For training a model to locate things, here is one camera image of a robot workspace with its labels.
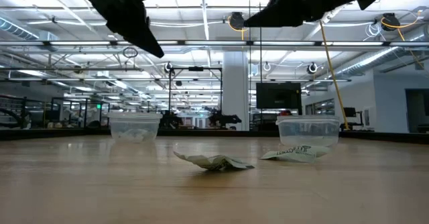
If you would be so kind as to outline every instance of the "ceiling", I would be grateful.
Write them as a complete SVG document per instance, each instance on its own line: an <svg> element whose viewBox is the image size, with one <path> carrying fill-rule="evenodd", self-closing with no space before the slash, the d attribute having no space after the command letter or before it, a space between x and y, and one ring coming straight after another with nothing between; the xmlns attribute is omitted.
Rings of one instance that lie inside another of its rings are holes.
<svg viewBox="0 0 429 224"><path fill-rule="evenodd" d="M20 23L29 31L38 32L40 30L53 33L59 40L122 40L121 36L113 34L103 25L104 19L91 7L87 0L60 0L69 7L75 14L73 16L67 12L58 0L0 0L0 13L6 15L9 19ZM227 19L233 11L240 11L244 18L249 14L259 11L259 2L262 7L268 0L205 0L206 16L208 20L208 31L204 30L202 0L147 0L147 14L151 17L151 30L158 40L242 40L241 32L233 31ZM326 23L325 32L329 41L371 41L382 40L380 35L369 37L367 33L368 23L375 18L380 19L383 13L395 13L401 23L412 23L416 19L416 8L429 5L429 0L376 0L365 11L361 11L356 3L350 3L334 15ZM85 25L82 25L76 18L80 18L88 25L91 25L94 31L91 31ZM423 10L419 15L420 19L416 24L403 29L406 34L408 31L419 27L429 16L429 10ZM192 24L192 27L182 27L184 23ZM387 40L399 40L397 32L382 32ZM259 28L247 29L243 39L263 41L300 41L311 40L320 41L322 35L317 25L305 23L300 27L283 28ZM0 31L1 40L21 40L7 32ZM212 67L222 67L223 52L222 48L184 48L179 46L164 46L166 55L162 58L156 58L151 55L141 53L138 57L131 59L128 64L134 64L137 67L148 72L145 77L163 77L163 68L166 62L173 66L208 66L209 61ZM27 48L14 47L18 54L27 54ZM53 54L44 52L43 54L27 54L27 56L40 62L48 61L48 53L52 54L53 61L58 61L57 67L67 67L74 65L92 66L98 68L118 68L122 67L127 61L121 53L122 48L114 54L72 54L64 58L63 54ZM298 49L292 53L281 48L262 49L243 47L249 62L258 64L261 57L262 62L272 65L271 70L263 70L263 78L306 78L306 67L315 62L319 66L326 64L326 53L322 49L301 50ZM349 51L331 51L334 67L341 67L349 60L365 53L364 50ZM327 68L319 67L321 72ZM61 72L65 75L73 75L72 72ZM86 77L93 77L94 72L85 72ZM110 72L110 77L115 78L135 78L142 77L141 72ZM214 77L210 72L183 72L182 77L190 78L210 78ZM160 87L154 82L127 82L142 92L149 92L150 87L156 89ZM184 83L182 88L219 88L219 82L201 82L199 85Z"/></svg>

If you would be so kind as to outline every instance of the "desk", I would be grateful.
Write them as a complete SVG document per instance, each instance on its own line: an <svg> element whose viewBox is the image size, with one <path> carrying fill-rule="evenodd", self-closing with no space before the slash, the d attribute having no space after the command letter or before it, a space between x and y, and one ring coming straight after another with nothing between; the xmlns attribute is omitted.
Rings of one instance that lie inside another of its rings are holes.
<svg viewBox="0 0 429 224"><path fill-rule="evenodd" d="M317 163L258 160L276 138L109 136L0 143L0 223L427 223L429 147L342 139ZM255 169L206 172L175 143Z"/></svg>

